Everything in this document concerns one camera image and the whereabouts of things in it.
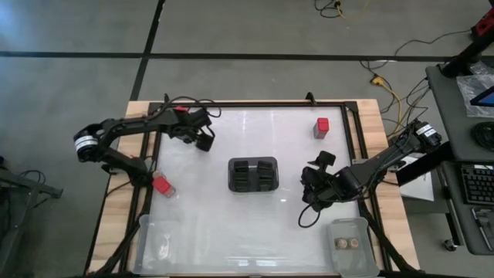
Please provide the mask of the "red and black device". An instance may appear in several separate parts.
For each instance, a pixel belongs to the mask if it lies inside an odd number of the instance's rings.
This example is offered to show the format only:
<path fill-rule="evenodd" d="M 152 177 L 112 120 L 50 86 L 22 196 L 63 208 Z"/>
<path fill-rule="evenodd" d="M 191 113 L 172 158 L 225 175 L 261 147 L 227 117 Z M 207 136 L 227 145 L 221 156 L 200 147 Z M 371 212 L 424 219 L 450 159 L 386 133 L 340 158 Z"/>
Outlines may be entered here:
<path fill-rule="evenodd" d="M 488 12 L 472 27 L 472 36 L 482 36 L 491 28 L 494 28 L 494 7 L 488 10 Z"/>

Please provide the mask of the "clear plastic bin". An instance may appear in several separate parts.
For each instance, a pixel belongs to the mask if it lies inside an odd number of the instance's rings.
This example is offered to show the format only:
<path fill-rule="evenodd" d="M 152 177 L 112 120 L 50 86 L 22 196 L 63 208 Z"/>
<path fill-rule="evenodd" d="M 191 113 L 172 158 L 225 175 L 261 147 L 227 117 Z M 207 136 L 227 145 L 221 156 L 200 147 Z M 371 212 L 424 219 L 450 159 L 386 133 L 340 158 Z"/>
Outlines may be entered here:
<path fill-rule="evenodd" d="M 161 275 L 179 270 L 181 221 L 177 217 L 143 215 L 139 218 L 139 237 L 133 273 Z"/>

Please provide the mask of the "grey desk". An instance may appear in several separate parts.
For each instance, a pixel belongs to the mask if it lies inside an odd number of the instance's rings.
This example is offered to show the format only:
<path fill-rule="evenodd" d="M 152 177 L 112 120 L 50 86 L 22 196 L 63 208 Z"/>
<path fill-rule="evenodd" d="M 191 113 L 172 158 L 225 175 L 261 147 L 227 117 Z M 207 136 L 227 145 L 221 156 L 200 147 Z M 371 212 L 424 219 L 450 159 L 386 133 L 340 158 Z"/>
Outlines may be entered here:
<path fill-rule="evenodd" d="M 429 66 L 425 72 L 448 138 L 446 157 L 439 165 L 439 173 L 442 185 L 449 193 L 448 207 L 452 210 L 455 229 L 471 254 L 494 256 L 494 246 L 487 246 L 474 219 L 472 209 L 475 206 L 465 200 L 460 177 L 462 165 L 494 166 L 494 152 L 478 146 L 470 135 L 476 124 L 488 122 L 489 119 L 467 116 L 456 80 L 444 76 L 440 66 Z"/>

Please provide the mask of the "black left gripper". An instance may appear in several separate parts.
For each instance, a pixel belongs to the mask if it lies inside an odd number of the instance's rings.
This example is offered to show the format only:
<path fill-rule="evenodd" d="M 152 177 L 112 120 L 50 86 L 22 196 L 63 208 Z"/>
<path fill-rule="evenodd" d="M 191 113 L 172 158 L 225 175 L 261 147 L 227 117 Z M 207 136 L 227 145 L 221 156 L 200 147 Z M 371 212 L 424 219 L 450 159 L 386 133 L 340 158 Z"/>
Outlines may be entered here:
<path fill-rule="evenodd" d="M 183 141 L 195 141 L 197 149 L 210 151 L 215 133 L 213 130 L 208 132 L 200 130 L 203 126 L 211 125 L 208 111 L 200 109 L 191 113 L 177 112 L 177 116 L 179 123 L 174 127 L 174 136 Z"/>

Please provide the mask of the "dark grey translucent bin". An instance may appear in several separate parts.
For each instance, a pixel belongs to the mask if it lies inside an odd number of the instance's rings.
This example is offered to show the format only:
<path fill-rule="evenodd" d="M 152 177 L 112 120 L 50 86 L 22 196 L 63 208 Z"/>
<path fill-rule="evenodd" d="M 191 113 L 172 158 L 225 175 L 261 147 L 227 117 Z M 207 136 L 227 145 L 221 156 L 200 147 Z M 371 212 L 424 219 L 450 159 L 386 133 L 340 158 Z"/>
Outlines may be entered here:
<path fill-rule="evenodd" d="M 242 161 L 247 160 L 249 162 L 249 180 L 247 182 L 234 182 L 232 180 L 232 172 L 233 170 L 233 162 L 234 161 Z M 257 175 L 257 164 L 258 161 L 270 161 L 273 163 L 274 178 L 273 180 L 259 180 Z M 258 191 L 258 183 L 259 181 L 272 181 L 273 188 L 272 191 L 275 191 L 279 187 L 279 169 L 277 160 L 274 157 L 248 157 L 248 158 L 231 158 L 228 161 L 228 189 L 231 192 L 236 193 L 253 193 Z"/>

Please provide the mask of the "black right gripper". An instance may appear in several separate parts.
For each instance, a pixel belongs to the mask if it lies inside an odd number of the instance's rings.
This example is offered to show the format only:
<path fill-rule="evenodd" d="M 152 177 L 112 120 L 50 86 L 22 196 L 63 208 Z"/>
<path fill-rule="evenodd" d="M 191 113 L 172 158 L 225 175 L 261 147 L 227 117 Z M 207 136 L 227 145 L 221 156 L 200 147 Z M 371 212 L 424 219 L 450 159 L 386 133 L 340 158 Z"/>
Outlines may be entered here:
<path fill-rule="evenodd" d="M 336 156 L 327 151 L 321 151 L 314 161 L 308 161 L 308 164 L 316 166 L 319 170 L 305 167 L 301 175 L 303 185 L 302 200 L 315 211 L 320 212 L 324 209 L 321 201 L 329 201 L 336 197 L 333 188 L 333 176 L 325 171 L 328 166 L 333 166 Z"/>

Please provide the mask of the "black keyboard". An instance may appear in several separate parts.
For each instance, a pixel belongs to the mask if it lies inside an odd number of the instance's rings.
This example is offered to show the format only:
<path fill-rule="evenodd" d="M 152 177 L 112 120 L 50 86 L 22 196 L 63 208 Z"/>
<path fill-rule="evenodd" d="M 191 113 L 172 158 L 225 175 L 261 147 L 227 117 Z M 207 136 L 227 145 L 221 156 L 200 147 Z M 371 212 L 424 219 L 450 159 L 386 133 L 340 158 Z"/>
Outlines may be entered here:
<path fill-rule="evenodd" d="M 466 203 L 494 206 L 494 165 L 461 164 L 459 172 Z"/>

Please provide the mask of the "black metal stand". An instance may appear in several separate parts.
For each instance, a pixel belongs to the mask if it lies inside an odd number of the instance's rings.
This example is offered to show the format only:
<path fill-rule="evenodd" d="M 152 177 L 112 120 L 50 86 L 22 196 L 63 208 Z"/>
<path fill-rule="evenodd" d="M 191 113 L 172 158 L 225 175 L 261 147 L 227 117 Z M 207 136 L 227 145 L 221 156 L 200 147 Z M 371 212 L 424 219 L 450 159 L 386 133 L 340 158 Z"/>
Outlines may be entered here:
<path fill-rule="evenodd" d="M 46 184 L 46 176 L 41 171 L 16 174 L 0 156 L 0 278 L 12 276 L 14 258 L 32 211 L 62 194 L 62 189 Z"/>

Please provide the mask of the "clear plastic bag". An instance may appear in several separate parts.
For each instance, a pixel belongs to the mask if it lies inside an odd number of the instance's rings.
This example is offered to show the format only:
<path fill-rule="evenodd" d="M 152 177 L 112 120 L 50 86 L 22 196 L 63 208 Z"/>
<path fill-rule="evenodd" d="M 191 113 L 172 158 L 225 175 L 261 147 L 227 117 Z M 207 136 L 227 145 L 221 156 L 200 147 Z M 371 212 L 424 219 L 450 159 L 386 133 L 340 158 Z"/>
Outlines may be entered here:
<path fill-rule="evenodd" d="M 494 118 L 494 101 L 492 102 L 493 107 L 476 106 L 470 103 L 471 100 L 494 87 L 494 75 L 460 76 L 456 79 L 456 82 L 463 97 L 468 117 Z"/>

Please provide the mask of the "light grey plastic bin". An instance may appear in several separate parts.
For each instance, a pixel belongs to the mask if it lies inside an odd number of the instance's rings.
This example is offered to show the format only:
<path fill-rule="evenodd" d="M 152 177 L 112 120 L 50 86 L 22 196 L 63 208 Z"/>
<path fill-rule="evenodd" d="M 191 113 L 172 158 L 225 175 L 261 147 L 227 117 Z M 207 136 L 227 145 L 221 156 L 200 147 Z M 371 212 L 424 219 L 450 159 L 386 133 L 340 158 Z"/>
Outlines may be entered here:
<path fill-rule="evenodd" d="M 368 222 L 358 217 L 336 219 L 327 226 L 330 258 L 334 270 L 342 278 L 376 278 L 380 272 L 368 234 Z M 337 249 L 336 238 L 356 238 L 360 246 L 356 249 Z"/>

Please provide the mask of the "blue screen tablet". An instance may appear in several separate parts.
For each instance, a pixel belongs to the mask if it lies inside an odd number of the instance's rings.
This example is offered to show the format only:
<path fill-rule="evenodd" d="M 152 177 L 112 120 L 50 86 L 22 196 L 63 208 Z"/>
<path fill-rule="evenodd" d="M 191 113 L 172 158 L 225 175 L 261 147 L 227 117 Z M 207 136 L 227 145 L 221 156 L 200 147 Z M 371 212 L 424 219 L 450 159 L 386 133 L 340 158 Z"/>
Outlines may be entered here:
<path fill-rule="evenodd" d="M 478 107 L 494 107 L 494 86 L 471 99 L 470 104 Z"/>

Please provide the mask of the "white paper sheet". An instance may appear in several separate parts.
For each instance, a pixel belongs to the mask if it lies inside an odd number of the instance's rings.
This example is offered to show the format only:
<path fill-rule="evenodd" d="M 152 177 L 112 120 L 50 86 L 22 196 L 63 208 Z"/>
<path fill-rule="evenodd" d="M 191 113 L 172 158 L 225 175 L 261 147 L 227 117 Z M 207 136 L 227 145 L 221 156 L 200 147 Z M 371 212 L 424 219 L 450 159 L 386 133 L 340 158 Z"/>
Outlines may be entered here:
<path fill-rule="evenodd" d="M 426 173 L 400 187 L 402 197 L 416 198 L 433 202 L 434 192 L 431 173 Z"/>

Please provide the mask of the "black stand pole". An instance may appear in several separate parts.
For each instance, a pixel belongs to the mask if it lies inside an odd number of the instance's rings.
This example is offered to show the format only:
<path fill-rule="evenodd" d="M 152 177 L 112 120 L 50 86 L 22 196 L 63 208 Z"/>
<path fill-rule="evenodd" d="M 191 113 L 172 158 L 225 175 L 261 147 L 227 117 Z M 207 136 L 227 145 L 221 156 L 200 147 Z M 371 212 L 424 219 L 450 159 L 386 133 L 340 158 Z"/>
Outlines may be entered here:
<path fill-rule="evenodd" d="M 494 42 L 494 33 L 486 33 L 478 37 L 441 69 L 442 75 L 448 78 L 457 77 L 469 61 L 482 53 L 492 42 Z"/>

